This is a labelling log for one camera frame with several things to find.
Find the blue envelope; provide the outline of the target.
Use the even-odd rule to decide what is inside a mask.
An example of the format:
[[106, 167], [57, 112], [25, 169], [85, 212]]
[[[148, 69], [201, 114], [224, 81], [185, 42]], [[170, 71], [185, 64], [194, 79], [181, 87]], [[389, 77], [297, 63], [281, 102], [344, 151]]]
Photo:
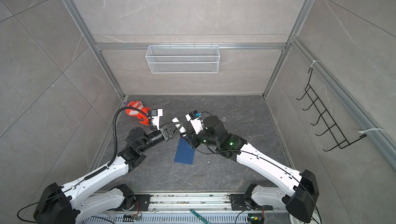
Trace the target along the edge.
[[186, 139], [180, 137], [174, 158], [175, 163], [192, 165], [195, 150]]

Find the white glue stick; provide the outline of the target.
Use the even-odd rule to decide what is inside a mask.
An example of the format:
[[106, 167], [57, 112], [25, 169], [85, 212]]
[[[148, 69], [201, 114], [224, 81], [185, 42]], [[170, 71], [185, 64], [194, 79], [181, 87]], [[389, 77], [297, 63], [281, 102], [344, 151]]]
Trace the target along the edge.
[[172, 119], [173, 124], [176, 126], [176, 131], [179, 132], [180, 134], [185, 134], [186, 129], [184, 128], [184, 124], [180, 122], [180, 120], [177, 117], [174, 117]]

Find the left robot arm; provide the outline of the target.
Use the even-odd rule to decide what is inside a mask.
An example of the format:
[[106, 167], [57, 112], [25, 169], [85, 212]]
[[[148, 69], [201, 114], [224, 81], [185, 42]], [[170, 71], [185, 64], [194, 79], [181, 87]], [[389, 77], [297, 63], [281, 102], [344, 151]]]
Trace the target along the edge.
[[[119, 152], [116, 126], [118, 116], [124, 110], [132, 111], [146, 120], [151, 132], [146, 133], [142, 128], [132, 129], [126, 147]], [[125, 184], [98, 195], [95, 192], [137, 168], [146, 158], [144, 151], [184, 131], [176, 117], [161, 125], [159, 120], [162, 116], [162, 109], [140, 109], [130, 105], [119, 109], [112, 123], [114, 150], [111, 160], [74, 181], [64, 185], [53, 183], [46, 187], [40, 200], [33, 203], [35, 211], [31, 223], [78, 224], [107, 210], [132, 209], [136, 203], [135, 194]]]

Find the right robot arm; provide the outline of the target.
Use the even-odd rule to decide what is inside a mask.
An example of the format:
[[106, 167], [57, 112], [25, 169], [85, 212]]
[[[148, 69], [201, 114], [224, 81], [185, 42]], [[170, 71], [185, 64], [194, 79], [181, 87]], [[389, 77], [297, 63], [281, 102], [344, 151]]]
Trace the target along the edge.
[[202, 119], [200, 115], [187, 115], [186, 118], [187, 126], [183, 123], [175, 126], [194, 149], [200, 145], [213, 146], [214, 154], [244, 165], [276, 185], [270, 193], [258, 184], [251, 184], [244, 194], [244, 201], [250, 208], [285, 208], [303, 223], [322, 222], [317, 209], [319, 188], [313, 172], [300, 172], [266, 156], [244, 138], [228, 132], [217, 116]]

